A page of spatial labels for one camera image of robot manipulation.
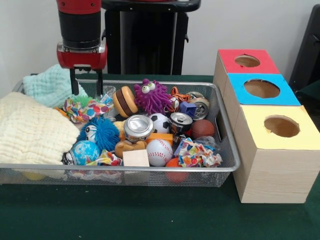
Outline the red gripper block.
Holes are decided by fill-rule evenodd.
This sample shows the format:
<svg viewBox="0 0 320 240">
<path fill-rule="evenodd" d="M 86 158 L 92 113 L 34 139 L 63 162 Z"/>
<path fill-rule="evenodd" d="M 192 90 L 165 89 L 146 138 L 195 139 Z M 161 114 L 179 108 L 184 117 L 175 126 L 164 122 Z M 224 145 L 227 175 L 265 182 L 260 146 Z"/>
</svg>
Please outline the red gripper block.
<svg viewBox="0 0 320 240">
<path fill-rule="evenodd" d="M 59 42 L 56 47 L 57 59 L 62 68 L 70 69 L 70 84 L 73 95 L 79 94 L 79 84 L 76 80 L 75 68 L 98 69 L 96 93 L 103 94 L 103 70 L 107 65 L 107 45 L 102 43 L 99 47 L 88 49 L 73 49 Z"/>
</svg>

